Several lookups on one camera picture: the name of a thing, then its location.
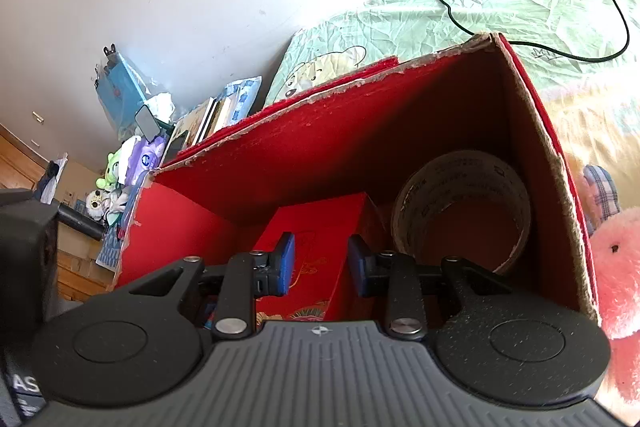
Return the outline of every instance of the red cardboard box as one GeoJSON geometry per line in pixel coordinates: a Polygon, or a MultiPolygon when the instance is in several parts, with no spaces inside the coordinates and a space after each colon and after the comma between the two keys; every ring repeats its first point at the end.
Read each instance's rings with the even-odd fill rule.
{"type": "Polygon", "coordinates": [[[368,318],[364,299],[358,299],[354,293],[347,264],[347,240],[351,234],[359,233],[371,248],[383,250],[384,228],[369,197],[361,192],[282,206],[254,249],[273,250],[283,232],[293,232],[296,245],[289,294],[257,299],[258,323],[267,319],[368,318]]]}
{"type": "Polygon", "coordinates": [[[526,287],[597,319],[575,185],[542,103],[501,36],[474,36],[366,78],[337,78],[198,147],[139,191],[118,285],[185,255],[226,263],[251,250],[284,206],[366,192],[390,208],[425,163],[479,150],[507,162],[527,187],[532,227],[514,264],[526,268],[526,287]]]}

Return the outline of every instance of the plaid fabric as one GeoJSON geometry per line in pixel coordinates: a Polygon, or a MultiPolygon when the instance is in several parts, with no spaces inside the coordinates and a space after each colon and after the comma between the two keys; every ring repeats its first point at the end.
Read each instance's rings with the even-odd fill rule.
{"type": "Polygon", "coordinates": [[[100,253],[95,259],[95,264],[116,271],[120,259],[120,247],[122,241],[118,239],[118,225],[111,225],[102,238],[100,253]]]}
{"type": "MultiPolygon", "coordinates": [[[[597,165],[586,165],[583,174],[589,186],[596,188],[594,199],[602,213],[602,220],[609,219],[609,217],[619,213],[618,191],[611,175],[597,165]]],[[[594,232],[594,226],[588,217],[586,222],[589,235],[591,235],[594,232]]]]}

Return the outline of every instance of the book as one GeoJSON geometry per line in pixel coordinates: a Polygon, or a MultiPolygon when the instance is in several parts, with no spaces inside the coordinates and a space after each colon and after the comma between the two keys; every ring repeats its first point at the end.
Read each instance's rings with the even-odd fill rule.
{"type": "Polygon", "coordinates": [[[216,103],[216,107],[214,108],[211,120],[209,122],[209,126],[207,127],[205,136],[201,141],[206,140],[207,138],[212,136],[213,133],[219,131],[226,125],[230,108],[231,100],[229,99],[229,97],[218,100],[218,102],[216,103]]]}
{"type": "Polygon", "coordinates": [[[184,131],[189,131],[189,133],[182,144],[181,150],[188,149],[192,145],[195,145],[197,143],[198,134],[202,132],[202,128],[206,123],[207,115],[209,114],[213,102],[213,98],[208,98],[198,107],[180,118],[180,120],[175,124],[174,133],[172,134],[171,140],[169,140],[167,146],[170,146],[172,140],[174,140],[175,137],[182,135],[184,131]]]}

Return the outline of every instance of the red gift box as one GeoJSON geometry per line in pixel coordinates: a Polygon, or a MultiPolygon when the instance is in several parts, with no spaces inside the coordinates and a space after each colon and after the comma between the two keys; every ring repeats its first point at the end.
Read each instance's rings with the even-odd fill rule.
{"type": "Polygon", "coordinates": [[[367,318],[367,305],[354,293],[347,265],[347,240],[359,233],[373,250],[383,250],[385,232],[369,197],[341,198],[280,207],[254,250],[273,250],[283,232],[295,237],[289,293],[257,299],[258,323],[267,319],[321,321],[367,318]]]}

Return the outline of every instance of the cartoon bear print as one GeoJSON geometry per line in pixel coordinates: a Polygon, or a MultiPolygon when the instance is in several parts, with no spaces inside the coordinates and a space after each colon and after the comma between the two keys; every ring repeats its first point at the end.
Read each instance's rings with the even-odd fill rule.
{"type": "Polygon", "coordinates": [[[285,81],[278,92],[275,101],[290,98],[293,95],[320,86],[329,80],[349,73],[356,69],[365,55],[366,49],[362,46],[352,46],[343,52],[332,52],[298,64],[285,81]]]}

